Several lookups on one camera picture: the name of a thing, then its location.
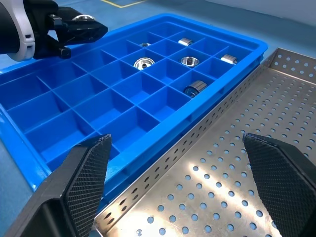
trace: metal bearing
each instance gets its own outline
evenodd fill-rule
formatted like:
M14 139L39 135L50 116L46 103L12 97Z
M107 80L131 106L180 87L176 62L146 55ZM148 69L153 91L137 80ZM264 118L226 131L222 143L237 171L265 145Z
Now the metal bearing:
M178 43L184 45L184 46L189 46L191 44L193 44L193 41L187 38L182 38L178 41Z
M226 63L229 63L229 64L233 64L233 65L236 65L238 63L238 60L237 58L233 57L233 56L230 56L228 54L225 54L222 58L221 58L222 61L226 62Z
M151 58L140 58L134 63L134 67L138 70L144 70L154 64L154 60Z
M95 18L90 15L78 15L72 19L73 21L94 21Z
M140 44L140 46L142 46L142 47L144 47L144 48L145 48L145 47L148 47L148 46L150 46L150 45L151 45L151 43L141 43L141 44Z
M201 91L203 91L205 88L207 88L207 84L201 80L196 80L191 85L184 88L183 92L190 96L195 97L197 96Z
M199 64L199 60L194 57L184 57L180 60L181 64L190 68L195 67Z

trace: white wall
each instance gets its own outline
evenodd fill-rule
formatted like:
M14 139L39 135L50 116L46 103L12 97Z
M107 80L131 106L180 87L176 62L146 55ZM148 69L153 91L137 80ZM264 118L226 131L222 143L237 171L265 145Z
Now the white wall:
M207 0L316 26L316 0Z

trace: black gripper pad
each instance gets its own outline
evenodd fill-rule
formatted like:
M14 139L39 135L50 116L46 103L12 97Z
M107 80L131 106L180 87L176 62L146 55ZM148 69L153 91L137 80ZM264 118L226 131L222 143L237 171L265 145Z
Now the black gripper pad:
M87 237L104 188L110 135L74 146L31 196L6 237Z
M316 167L295 147L245 134L259 197L283 237L316 237Z

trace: perforated metal tray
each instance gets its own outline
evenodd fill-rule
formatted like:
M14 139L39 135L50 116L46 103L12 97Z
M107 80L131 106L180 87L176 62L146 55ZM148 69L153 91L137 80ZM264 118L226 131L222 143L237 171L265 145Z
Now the perforated metal tray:
M316 60L278 49L96 218L107 237L279 237L244 132L294 144L316 165Z

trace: yellow floor line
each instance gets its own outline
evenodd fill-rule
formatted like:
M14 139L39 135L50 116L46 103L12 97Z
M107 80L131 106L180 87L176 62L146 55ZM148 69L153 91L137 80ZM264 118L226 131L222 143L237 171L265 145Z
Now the yellow floor line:
M116 6L116 7L118 7L118 8L124 8L124 7L133 6L133 5L136 5L136 4L145 2L145 1L147 1L147 0L137 1L137 2L134 2L134 3L131 3L131 4L127 4L127 5L124 5L124 6L115 4L115 3L111 2L111 1L107 1L107 0L101 0L101 1L103 1L103 2L105 2L105 3L108 3L108 4L112 5L112 6Z

